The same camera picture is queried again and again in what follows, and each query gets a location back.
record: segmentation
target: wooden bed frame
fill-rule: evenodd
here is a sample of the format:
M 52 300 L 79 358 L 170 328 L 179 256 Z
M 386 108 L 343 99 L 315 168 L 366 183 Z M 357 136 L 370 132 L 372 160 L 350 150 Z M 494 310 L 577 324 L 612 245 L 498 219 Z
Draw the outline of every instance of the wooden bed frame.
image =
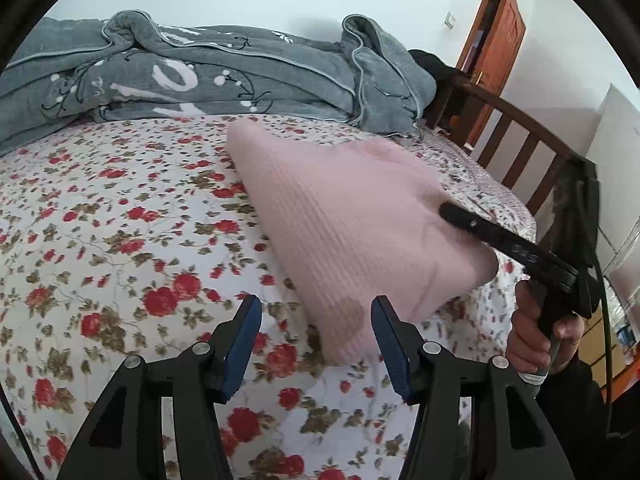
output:
M 483 168 L 486 168 L 492 160 L 498 146 L 500 146 L 502 139 L 513 121 L 529 132 L 527 139 L 524 141 L 518 155 L 511 163 L 507 174 L 502 180 L 502 184 L 504 186 L 509 189 L 513 189 L 513 186 L 518 181 L 539 142 L 546 144 L 556 154 L 548 170 L 546 170 L 545 176 L 542 178 L 535 192 L 527 202 L 527 208 L 529 211 L 531 211 L 532 214 L 537 213 L 553 188 L 554 179 L 558 169 L 562 166 L 562 163 L 565 160 L 575 154 L 574 150 L 569 148 L 564 142 L 562 142 L 562 140 L 558 139 L 542 124 L 519 108 L 516 108 L 504 99 L 501 99 L 481 86 L 473 84 L 465 77 L 459 75 L 451 78 L 449 84 L 439 90 L 436 94 L 432 105 L 425 115 L 426 123 L 429 128 L 436 128 L 438 125 L 454 90 L 463 91 L 467 94 L 465 106 L 463 107 L 460 118 L 455 127 L 449 133 L 449 139 L 461 148 L 464 147 L 471 128 L 474 126 L 476 118 L 484 106 L 489 106 L 492 109 L 500 110 L 502 112 L 500 120 L 496 124 L 491 137 L 489 137 L 489 141 L 478 158 L 478 164 Z

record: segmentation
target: black cable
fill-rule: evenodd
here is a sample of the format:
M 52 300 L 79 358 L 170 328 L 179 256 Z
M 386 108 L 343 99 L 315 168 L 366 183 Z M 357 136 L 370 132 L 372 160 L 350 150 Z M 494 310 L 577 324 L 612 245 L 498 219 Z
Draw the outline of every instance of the black cable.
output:
M 15 433 L 18 435 L 20 444 L 22 445 L 22 448 L 24 449 L 24 453 L 27 455 L 27 458 L 29 459 L 29 463 L 31 464 L 31 468 L 33 469 L 33 473 L 36 475 L 36 478 L 38 480 L 44 480 L 44 475 L 42 474 L 42 471 L 40 471 L 40 468 L 38 467 L 38 463 L 36 462 L 36 459 L 33 456 L 33 451 L 31 451 L 31 447 L 29 447 L 29 443 L 27 442 L 27 439 L 24 436 L 24 432 L 22 431 L 20 424 L 18 424 L 18 420 L 15 418 L 14 410 L 11 409 L 11 404 L 9 403 L 9 399 L 6 398 L 6 395 L 1 385 L 0 385 L 0 404 L 2 404 L 2 407 L 6 411 L 6 416 L 9 417 L 9 420 L 11 421 L 11 425 L 14 427 Z
M 580 226 L 584 237 L 589 244 L 591 253 L 593 253 L 593 265 L 596 269 L 596 276 L 598 278 L 598 294 L 600 296 L 600 304 L 602 306 L 602 323 L 604 325 L 604 361 L 606 366 L 606 418 L 605 418 L 605 434 L 609 433 L 609 427 L 611 425 L 611 415 L 613 410 L 612 404 L 612 384 L 613 384 L 613 359 L 611 356 L 611 322 L 609 319 L 609 305 L 607 304 L 607 291 L 604 286 L 604 277 L 602 275 L 602 269 L 600 262 L 598 261 L 598 255 L 596 253 L 596 244 L 591 239 L 589 234 L 587 217 L 584 210 L 584 199 L 582 196 L 582 188 L 584 183 L 580 180 L 576 185 L 576 202 L 578 206 L 578 214 L 580 215 Z

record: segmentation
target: floral bedsheet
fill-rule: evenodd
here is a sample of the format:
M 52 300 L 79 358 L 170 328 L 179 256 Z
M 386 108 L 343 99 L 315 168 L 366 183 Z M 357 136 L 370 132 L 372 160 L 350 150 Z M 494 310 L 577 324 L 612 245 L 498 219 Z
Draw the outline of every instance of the floral bedsheet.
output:
M 416 407 L 394 393 L 379 359 L 325 365 L 225 153 L 236 118 L 79 124 L 0 159 L 0 381 L 46 478 L 127 355 L 177 355 L 249 292 L 264 304 L 260 333 L 244 385 L 216 406 L 236 478 L 398 476 Z M 300 141 L 371 135 L 300 118 L 252 120 Z M 534 239 L 522 203 L 448 140 L 422 130 L 397 142 L 436 167 L 467 208 Z M 491 283 L 420 324 L 426 339 L 476 360 L 504 351 L 522 268 L 498 258 Z M 469 410 L 462 400 L 461 416 Z M 27 464 L 5 413 L 0 430 Z M 163 433 L 167 475 L 178 478 L 170 399 Z

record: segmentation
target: human hand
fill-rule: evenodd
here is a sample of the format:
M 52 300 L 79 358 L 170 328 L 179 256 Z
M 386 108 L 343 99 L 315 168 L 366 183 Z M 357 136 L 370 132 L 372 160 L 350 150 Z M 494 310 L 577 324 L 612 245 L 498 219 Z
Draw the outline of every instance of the human hand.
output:
M 547 352 L 551 343 L 538 328 L 541 309 L 526 280 L 516 284 L 516 304 L 518 308 L 511 316 L 511 332 L 505 356 L 517 371 L 532 374 L 549 365 Z M 554 335 L 561 343 L 550 374 L 561 372 L 569 364 L 583 333 L 584 321 L 577 314 L 556 321 Z

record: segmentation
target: gray blanket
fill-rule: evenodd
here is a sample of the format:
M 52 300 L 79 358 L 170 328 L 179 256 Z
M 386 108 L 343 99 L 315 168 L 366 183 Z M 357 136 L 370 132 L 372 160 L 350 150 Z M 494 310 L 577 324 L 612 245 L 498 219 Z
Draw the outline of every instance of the gray blanket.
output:
M 44 18 L 0 77 L 0 153 L 89 112 L 96 121 L 289 114 L 408 132 L 434 79 L 365 16 L 339 43 L 238 26 L 162 27 L 140 10 Z

